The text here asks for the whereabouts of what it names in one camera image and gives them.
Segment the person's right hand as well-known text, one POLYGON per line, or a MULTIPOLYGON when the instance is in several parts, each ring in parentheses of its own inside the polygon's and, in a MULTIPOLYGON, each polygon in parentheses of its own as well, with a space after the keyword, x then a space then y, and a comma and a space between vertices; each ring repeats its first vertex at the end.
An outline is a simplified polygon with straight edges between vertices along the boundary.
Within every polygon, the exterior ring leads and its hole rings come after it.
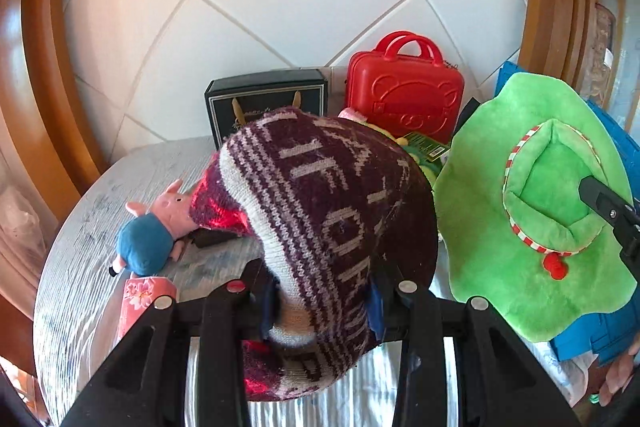
POLYGON ((639 336, 634 338, 631 345, 610 366, 605 380, 599 389, 599 404, 606 407, 611 403, 614 395, 623 392, 634 376, 634 370, 639 366, 639 336))

